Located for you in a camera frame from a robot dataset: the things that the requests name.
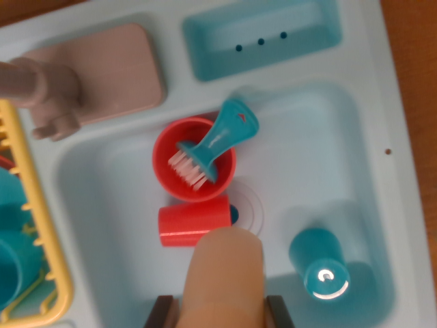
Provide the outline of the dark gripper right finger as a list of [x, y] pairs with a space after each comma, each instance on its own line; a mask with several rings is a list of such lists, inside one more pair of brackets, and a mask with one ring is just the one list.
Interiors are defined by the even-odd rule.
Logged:
[[295, 328], [283, 297], [268, 295], [265, 300], [265, 327]]

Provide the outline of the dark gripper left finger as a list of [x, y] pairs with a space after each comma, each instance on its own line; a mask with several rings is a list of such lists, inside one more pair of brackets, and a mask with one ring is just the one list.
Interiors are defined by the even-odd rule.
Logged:
[[145, 328], [175, 328], [180, 315], [180, 301], [171, 295], [157, 297]]

